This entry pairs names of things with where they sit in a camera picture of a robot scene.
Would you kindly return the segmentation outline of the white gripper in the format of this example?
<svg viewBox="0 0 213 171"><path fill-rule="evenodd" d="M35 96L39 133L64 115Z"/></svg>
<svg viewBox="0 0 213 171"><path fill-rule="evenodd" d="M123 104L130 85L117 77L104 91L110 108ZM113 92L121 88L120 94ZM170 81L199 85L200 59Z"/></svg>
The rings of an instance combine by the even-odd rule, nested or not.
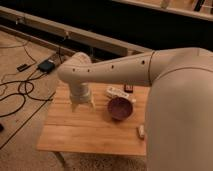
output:
<svg viewBox="0 0 213 171"><path fill-rule="evenodd" d="M70 100L72 102L72 112L75 112L77 104L89 103L89 107L95 110L95 103L91 101L91 91L87 83L70 84Z"/></svg>

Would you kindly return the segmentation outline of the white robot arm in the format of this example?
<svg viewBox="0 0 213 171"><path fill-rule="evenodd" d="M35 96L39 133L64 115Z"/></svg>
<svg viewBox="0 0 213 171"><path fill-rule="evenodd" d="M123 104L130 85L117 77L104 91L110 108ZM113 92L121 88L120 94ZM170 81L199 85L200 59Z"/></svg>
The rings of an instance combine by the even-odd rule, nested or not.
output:
<svg viewBox="0 0 213 171"><path fill-rule="evenodd" d="M92 82L148 86L145 135L148 171L213 171L213 52L157 50L93 63L82 52L58 69L77 104Z"/></svg>

